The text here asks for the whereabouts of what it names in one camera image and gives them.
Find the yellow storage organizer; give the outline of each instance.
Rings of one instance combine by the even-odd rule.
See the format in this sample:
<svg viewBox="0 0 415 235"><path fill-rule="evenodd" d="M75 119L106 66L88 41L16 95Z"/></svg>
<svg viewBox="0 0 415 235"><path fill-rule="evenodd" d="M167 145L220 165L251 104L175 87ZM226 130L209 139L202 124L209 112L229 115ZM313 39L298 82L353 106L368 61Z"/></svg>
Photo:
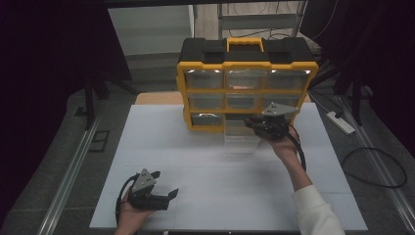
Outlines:
<svg viewBox="0 0 415 235"><path fill-rule="evenodd" d="M184 120L191 130L220 132L271 102L300 109L317 71L303 38L187 38L176 78Z"/></svg>

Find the white sleeve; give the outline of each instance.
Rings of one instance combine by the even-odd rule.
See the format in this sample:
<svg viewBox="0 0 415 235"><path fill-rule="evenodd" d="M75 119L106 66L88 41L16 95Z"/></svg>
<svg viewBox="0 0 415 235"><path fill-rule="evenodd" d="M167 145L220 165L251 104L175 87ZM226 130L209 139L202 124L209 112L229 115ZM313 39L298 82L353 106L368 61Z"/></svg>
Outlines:
<svg viewBox="0 0 415 235"><path fill-rule="evenodd" d="M302 235L345 234L332 207L324 201L314 185L299 189L293 198L299 210Z"/></svg>

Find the human hand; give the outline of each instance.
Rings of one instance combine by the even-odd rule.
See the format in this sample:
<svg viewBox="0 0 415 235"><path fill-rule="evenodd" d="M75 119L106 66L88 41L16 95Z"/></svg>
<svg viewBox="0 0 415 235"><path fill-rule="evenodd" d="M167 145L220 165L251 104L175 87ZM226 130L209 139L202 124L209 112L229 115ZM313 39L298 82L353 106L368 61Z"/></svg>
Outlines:
<svg viewBox="0 0 415 235"><path fill-rule="evenodd" d="M119 212L118 228L115 231L115 235L130 235L134 234L141 225L145 222L147 217L155 211L140 211L131 206L128 203L129 191L124 194L121 201L121 208Z"/></svg>
<svg viewBox="0 0 415 235"><path fill-rule="evenodd" d="M299 141L299 135L291 126L289 133L297 141ZM265 139L265 141L271 145L272 149L274 150L274 153L284 164L288 161L299 161L297 157L297 148L287 136L277 141L270 141L267 139Z"/></svg>

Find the black curtain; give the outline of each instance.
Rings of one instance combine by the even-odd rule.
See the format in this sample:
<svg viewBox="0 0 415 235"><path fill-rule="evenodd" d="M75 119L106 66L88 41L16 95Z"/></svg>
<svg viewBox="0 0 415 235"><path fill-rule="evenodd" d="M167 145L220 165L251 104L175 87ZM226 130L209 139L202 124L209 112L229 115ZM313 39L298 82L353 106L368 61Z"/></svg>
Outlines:
<svg viewBox="0 0 415 235"><path fill-rule="evenodd" d="M392 1L362 52L364 82L373 90L371 106L415 157L415 1Z"/></svg>
<svg viewBox="0 0 415 235"><path fill-rule="evenodd" d="M0 2L1 221L42 161L68 96L83 87L87 73L131 79L105 7Z"/></svg>

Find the gray floor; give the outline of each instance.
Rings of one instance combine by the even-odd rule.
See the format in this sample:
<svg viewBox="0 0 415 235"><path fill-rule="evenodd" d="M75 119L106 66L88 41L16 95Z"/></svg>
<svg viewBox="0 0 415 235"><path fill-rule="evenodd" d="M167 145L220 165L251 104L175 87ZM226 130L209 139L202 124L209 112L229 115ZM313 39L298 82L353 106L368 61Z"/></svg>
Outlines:
<svg viewBox="0 0 415 235"><path fill-rule="evenodd" d="M261 6L258 6L256 10L261 11L264 5ZM214 6L202 8L198 21L206 19L208 15L211 15L211 11L215 11ZM205 27L205 29L210 30L210 33L203 32L197 27L197 33L200 36L205 33L208 38L213 36L213 32L216 32L215 29L211 29L212 27ZM128 84L141 91L170 91L176 89L175 67L171 64L174 60L165 63L164 67L157 68L156 70L155 68L133 66L136 65L135 62L137 60L139 58L130 58L129 65L132 65L131 74L133 75L133 81L128 82ZM328 80L315 89L333 98L331 87L334 82L335 79ZM113 231L91 230L89 229L89 222L115 155L116 146L129 108L134 104L136 97L110 83L108 83L108 86L112 92L110 99L95 101L96 105L101 104L103 107L102 119L97 130L108 130L110 132L108 144L104 152L90 152L85 156L54 234L113 234ZM326 98L318 95L314 96L327 109L335 109L334 105ZM84 134L85 117L76 117L74 115L77 108L83 106L83 91L79 91L69 98L67 115L54 142L51 144L39 169L35 172L13 209L9 212L0 234L25 235L36 234L38 231ZM339 160L342 160L351 150L361 147L355 135L344 135L325 117L323 109L319 108L319 111ZM393 154L406 168L409 180L401 190L413 207L415 205L415 185L412 183L415 180L415 173L411 171L415 165L413 157L376 117L367 100L362 102L361 117L364 128L373 144ZM388 160L385 161L390 167L392 174L399 178L398 169L390 164ZM346 165L346 169L369 179L378 180L378 176L364 154L359 154L350 160ZM347 180L363 218L369 227L367 232L348 232L347 234L407 234L405 226L386 189L368 186L349 177Z"/></svg>

